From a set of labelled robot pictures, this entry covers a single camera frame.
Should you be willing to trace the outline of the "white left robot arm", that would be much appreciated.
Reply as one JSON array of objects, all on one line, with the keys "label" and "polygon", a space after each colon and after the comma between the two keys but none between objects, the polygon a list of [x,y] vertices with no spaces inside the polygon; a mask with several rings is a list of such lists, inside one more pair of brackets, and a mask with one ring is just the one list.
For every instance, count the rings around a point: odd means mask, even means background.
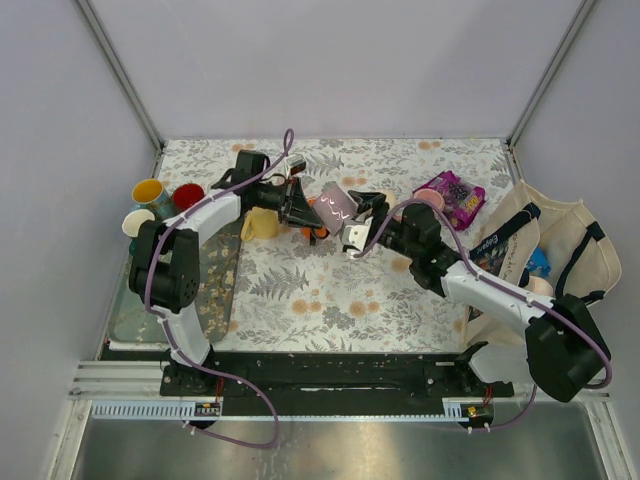
[{"label": "white left robot arm", "polygon": [[228,224],[258,207],[279,224],[319,230],[323,224],[307,201],[296,175],[306,169],[300,155],[272,163],[261,152],[242,150],[236,164],[213,183],[195,205],[164,221],[144,222],[136,239],[129,289],[155,315],[171,357],[185,365],[182,383],[196,395],[216,386],[217,372],[205,361],[211,352],[198,319],[200,249]]}]

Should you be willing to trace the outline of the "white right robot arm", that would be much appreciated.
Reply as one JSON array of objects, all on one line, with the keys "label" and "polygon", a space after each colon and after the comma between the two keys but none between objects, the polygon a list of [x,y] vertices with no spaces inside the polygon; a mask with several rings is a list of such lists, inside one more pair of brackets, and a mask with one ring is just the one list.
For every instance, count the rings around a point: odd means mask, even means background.
[{"label": "white right robot arm", "polygon": [[421,288],[477,309],[521,338],[518,345],[472,346],[467,363],[455,371],[462,393],[475,396],[495,382],[521,383],[568,402],[584,389],[611,383],[610,351],[582,299],[536,294],[480,269],[460,243],[449,247],[442,240],[441,230],[451,223],[428,200],[390,206],[379,192],[347,194],[357,211],[343,226],[347,253],[363,258],[381,246],[401,254]]}]

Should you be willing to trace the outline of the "red mug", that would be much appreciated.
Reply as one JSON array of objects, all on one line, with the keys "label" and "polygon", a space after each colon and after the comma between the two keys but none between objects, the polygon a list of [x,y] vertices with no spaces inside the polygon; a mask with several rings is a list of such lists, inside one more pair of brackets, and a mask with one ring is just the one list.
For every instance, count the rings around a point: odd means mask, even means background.
[{"label": "red mug", "polygon": [[172,194],[172,202],[178,213],[184,212],[202,200],[204,189],[195,183],[180,185]]}]

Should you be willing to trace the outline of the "dark teal mug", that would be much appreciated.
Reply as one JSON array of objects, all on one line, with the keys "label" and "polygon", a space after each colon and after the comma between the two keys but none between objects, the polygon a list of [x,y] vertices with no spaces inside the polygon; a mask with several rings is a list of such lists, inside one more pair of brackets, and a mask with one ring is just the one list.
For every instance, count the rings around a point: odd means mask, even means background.
[{"label": "dark teal mug", "polygon": [[129,254],[134,255],[136,249],[136,239],[140,228],[146,221],[153,221],[155,215],[146,208],[136,208],[129,212],[121,224],[122,232],[130,238]]}]

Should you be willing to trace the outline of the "blue floral mug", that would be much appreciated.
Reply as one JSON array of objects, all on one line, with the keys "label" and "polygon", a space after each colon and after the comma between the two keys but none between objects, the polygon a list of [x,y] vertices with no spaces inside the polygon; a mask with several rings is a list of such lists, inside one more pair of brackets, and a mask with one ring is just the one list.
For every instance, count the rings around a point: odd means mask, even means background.
[{"label": "blue floral mug", "polygon": [[166,220],[178,214],[164,185],[157,179],[145,179],[136,184],[131,197],[137,205],[151,211],[158,220]]}]

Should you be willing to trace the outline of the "lilac mug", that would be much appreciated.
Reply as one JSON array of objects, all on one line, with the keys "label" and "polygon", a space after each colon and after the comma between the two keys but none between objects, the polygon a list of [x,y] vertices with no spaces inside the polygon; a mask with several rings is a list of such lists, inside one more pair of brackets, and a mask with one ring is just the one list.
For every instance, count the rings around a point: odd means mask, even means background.
[{"label": "lilac mug", "polygon": [[357,213],[354,200],[337,184],[327,185],[314,198],[312,208],[330,235],[336,235]]}]

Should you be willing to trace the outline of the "orange mug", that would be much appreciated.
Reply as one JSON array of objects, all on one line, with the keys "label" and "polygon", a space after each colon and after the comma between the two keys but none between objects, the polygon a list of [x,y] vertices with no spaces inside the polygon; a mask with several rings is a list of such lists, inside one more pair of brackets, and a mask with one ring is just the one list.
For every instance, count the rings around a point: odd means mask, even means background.
[{"label": "orange mug", "polygon": [[302,228],[302,235],[308,240],[310,246],[314,246],[319,240],[324,240],[329,236],[326,228]]}]

